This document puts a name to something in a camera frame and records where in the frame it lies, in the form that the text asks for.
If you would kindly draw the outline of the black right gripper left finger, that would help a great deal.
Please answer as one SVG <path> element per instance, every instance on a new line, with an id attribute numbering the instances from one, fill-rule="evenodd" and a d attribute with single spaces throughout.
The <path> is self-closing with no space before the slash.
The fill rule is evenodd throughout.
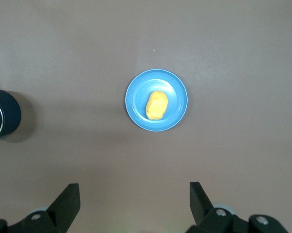
<path id="1" fill-rule="evenodd" d="M 66 233 L 80 210 L 80 189 L 69 184 L 45 211 L 36 211 L 7 227 L 8 233 Z"/>

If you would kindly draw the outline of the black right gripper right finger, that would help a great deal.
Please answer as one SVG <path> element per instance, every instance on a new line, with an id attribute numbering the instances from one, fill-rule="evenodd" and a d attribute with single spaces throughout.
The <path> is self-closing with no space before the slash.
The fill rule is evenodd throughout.
<path id="1" fill-rule="evenodd" d="M 190 183 L 190 209 L 195 220 L 188 233 L 247 233 L 248 222 L 224 207 L 215 208 L 199 182 Z"/>

